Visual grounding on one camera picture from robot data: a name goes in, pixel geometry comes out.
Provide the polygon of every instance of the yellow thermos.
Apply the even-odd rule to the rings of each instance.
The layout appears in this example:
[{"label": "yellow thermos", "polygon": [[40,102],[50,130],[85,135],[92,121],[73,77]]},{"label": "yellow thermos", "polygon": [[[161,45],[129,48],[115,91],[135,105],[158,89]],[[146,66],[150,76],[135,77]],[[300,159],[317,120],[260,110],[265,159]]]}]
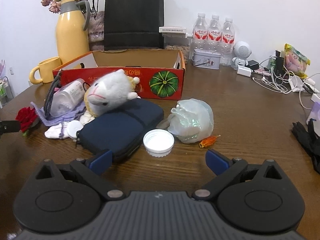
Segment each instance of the yellow thermos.
[{"label": "yellow thermos", "polygon": [[[80,5],[86,6],[84,18]],[[58,55],[62,64],[89,52],[88,24],[90,3],[86,0],[62,0],[61,12],[56,27]]]}]

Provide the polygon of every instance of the cardboard box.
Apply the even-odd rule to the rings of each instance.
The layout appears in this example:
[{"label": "cardboard box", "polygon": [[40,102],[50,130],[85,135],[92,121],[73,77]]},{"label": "cardboard box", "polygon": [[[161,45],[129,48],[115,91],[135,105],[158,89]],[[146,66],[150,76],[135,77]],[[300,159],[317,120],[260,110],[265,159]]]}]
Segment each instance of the cardboard box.
[{"label": "cardboard box", "polygon": [[77,78],[92,84],[101,76],[121,68],[128,76],[140,78],[136,92],[141,98],[181,99],[186,66],[180,50],[90,51],[53,70],[53,75],[63,69],[61,85]]}]

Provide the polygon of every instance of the white robot figurine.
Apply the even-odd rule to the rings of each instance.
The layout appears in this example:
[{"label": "white robot figurine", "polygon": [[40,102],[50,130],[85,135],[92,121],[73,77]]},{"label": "white robot figurine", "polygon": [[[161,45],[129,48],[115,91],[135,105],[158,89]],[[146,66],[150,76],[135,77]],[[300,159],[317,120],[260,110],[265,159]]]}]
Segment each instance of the white robot figurine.
[{"label": "white robot figurine", "polygon": [[236,67],[245,67],[248,65],[246,60],[251,55],[251,49],[248,43],[244,41],[238,41],[235,44],[234,52],[236,57],[232,59]]}]

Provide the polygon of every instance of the white wall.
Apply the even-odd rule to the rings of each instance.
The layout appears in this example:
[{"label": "white wall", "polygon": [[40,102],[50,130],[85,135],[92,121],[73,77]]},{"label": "white wall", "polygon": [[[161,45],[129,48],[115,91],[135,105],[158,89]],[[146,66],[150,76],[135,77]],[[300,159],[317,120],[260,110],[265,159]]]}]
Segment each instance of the white wall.
[{"label": "white wall", "polygon": [[[309,75],[320,72],[320,0],[164,0],[165,25],[184,26],[191,32],[198,12],[232,17],[236,41],[252,47],[250,59],[262,61],[275,49],[292,44],[311,59]],[[17,93],[28,87],[28,73],[36,64],[56,56],[54,28],[58,15],[40,0],[0,0],[0,59]],[[104,0],[100,0],[100,10]],[[315,78],[320,85],[320,76]]]}]

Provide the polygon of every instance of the green pumpkin image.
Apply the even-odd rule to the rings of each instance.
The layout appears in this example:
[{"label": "green pumpkin image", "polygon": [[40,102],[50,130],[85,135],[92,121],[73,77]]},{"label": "green pumpkin image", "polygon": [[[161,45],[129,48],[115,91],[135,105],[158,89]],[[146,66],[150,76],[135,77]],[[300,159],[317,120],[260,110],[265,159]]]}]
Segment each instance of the green pumpkin image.
[{"label": "green pumpkin image", "polygon": [[165,98],[172,96],[178,90],[179,79],[175,73],[164,70],[155,73],[149,85],[155,95]]}]

